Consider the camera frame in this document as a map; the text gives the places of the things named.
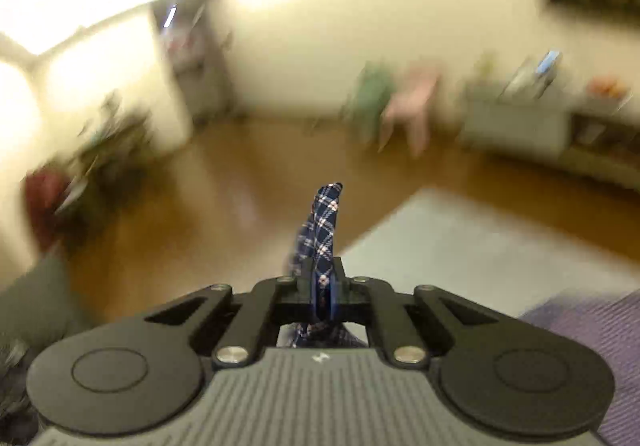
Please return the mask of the navy plaid shirt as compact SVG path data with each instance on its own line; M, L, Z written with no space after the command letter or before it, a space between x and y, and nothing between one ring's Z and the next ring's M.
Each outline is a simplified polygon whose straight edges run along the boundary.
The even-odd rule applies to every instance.
M312 200L310 213L296 236L288 262L291 276L303 275L310 266L311 322L297 324L290 332L290 348L365 348L336 320L338 275L334 266L334 237L343 184L321 186Z

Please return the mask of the green plastic child chair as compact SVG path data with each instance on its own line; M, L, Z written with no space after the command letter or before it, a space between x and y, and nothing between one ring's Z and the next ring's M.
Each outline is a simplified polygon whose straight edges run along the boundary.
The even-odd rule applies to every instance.
M393 70L385 62L366 62L341 111L341 118L361 143L378 137L380 119L396 90Z

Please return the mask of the pink plastic child chair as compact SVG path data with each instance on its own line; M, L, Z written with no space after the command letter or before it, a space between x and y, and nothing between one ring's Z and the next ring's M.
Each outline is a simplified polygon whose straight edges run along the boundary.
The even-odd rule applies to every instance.
M408 69L382 111L378 128L379 151L390 142L394 128L402 126L410 156L413 159L421 157L430 139L430 101L437 93L441 77L439 66L424 62Z

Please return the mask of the long grey tv cabinet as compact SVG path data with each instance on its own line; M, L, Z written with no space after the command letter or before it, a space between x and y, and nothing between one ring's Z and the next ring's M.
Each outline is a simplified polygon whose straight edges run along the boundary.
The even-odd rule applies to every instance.
M572 94L508 94L501 82L469 80L460 142L639 189L639 101Z

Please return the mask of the spare gripper on cabinet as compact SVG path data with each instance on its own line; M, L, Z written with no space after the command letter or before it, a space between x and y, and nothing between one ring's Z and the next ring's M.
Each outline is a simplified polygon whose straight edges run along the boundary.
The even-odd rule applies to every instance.
M562 53L559 50L549 50L538 62L532 82L532 93L535 98L541 97L553 83L558 75L561 60Z

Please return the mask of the red fruit plate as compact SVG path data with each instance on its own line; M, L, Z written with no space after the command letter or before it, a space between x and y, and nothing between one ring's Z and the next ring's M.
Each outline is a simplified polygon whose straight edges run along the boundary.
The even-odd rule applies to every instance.
M587 85L592 96L620 100L628 94L628 88L616 78L593 78Z

